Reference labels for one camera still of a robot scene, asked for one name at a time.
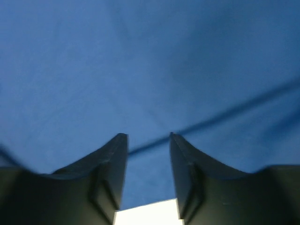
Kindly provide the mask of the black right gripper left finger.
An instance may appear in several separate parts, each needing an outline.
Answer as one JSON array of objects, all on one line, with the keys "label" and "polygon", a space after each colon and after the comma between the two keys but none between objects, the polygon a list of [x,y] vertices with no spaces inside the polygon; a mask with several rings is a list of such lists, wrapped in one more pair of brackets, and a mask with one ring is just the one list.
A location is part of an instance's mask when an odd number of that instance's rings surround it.
[{"label": "black right gripper left finger", "polygon": [[24,166],[0,168],[3,225],[111,225],[119,210],[128,156],[120,133],[51,174]]}]

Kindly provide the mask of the blue surgical drape cloth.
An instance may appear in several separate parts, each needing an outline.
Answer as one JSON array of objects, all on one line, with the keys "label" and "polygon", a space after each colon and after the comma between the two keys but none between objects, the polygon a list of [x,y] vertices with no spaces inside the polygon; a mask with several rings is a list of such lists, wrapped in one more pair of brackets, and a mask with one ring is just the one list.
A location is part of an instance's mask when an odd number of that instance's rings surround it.
[{"label": "blue surgical drape cloth", "polygon": [[174,198],[171,132],[245,172],[300,162],[299,1],[1,1],[2,166],[126,133],[128,209]]}]

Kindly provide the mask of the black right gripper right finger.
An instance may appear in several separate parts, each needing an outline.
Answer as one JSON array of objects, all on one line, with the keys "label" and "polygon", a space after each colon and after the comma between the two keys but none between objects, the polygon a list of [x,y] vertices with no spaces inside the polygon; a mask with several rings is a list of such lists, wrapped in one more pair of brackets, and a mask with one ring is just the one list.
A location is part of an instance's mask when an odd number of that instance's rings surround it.
[{"label": "black right gripper right finger", "polygon": [[170,134],[179,217],[186,225],[297,225],[300,167],[271,165],[247,173]]}]

